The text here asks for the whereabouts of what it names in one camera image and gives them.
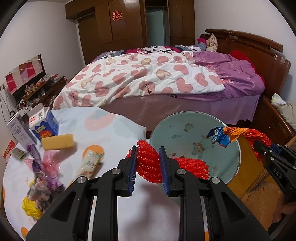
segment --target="purple bedspread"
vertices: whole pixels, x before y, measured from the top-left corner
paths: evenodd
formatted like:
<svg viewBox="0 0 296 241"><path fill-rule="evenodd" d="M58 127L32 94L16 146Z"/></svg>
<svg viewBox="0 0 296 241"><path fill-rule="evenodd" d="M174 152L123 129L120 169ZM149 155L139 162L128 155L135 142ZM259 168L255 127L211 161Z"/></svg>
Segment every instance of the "purple bedspread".
<svg viewBox="0 0 296 241"><path fill-rule="evenodd" d="M264 83L247 60L237 60L230 54L194 52L195 64L214 70L225 90L207 94L178 94L178 98L199 101L220 101L262 94Z"/></svg>

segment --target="white box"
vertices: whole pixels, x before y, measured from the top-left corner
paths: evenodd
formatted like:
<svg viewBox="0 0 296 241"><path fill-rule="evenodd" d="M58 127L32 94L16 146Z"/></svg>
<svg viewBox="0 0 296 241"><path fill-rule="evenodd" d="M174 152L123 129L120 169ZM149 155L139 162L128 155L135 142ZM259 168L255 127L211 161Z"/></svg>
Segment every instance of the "white box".
<svg viewBox="0 0 296 241"><path fill-rule="evenodd" d="M42 103L38 104L28 115L29 128L39 140L59 134L59 123L49 107L44 107Z"/></svg>
<svg viewBox="0 0 296 241"><path fill-rule="evenodd" d="M28 145L36 145L36 138L30 132L29 126L26 126L19 114L15 114L10 119L7 127L25 150Z"/></svg>

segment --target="red paper cut decoration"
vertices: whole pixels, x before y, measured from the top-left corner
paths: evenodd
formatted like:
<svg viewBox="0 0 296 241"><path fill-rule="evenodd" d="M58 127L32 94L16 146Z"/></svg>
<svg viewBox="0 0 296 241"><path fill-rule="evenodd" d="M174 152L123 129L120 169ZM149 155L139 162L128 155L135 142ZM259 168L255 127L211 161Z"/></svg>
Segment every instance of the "red paper cut decoration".
<svg viewBox="0 0 296 241"><path fill-rule="evenodd" d="M120 11L114 11L113 13L113 17L111 19L113 19L114 21L117 21L117 20L121 20L122 19L122 12Z"/></svg>

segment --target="cardboard box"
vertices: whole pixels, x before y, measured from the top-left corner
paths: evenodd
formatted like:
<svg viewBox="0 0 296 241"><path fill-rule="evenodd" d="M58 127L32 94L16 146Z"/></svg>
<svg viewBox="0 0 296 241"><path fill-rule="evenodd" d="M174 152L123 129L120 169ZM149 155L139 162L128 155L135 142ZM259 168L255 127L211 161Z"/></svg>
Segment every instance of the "cardboard box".
<svg viewBox="0 0 296 241"><path fill-rule="evenodd" d="M22 120L19 114L15 114L10 119L7 127L25 150L28 145L36 145L36 138L30 132L29 125Z"/></svg>
<svg viewBox="0 0 296 241"><path fill-rule="evenodd" d="M39 104L30 110L28 114L30 115L30 130L39 140L59 134L59 124L49 107L43 107L43 105Z"/></svg>
<svg viewBox="0 0 296 241"><path fill-rule="evenodd" d="M5 163L8 163L8 160L11 156L11 154L9 153L13 148L15 148L15 143L11 140L8 144L8 147L6 148L5 152L4 152L4 159L5 159Z"/></svg>

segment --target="ceiling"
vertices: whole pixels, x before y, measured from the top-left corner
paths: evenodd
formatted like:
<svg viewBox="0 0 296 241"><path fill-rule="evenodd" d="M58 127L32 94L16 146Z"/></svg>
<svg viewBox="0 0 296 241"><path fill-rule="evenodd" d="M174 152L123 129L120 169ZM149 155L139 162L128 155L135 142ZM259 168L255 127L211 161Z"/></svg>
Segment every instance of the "ceiling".
<svg viewBox="0 0 296 241"><path fill-rule="evenodd" d="M37 1L68 3L71 0L28 0L28 2L37 2Z"/></svg>

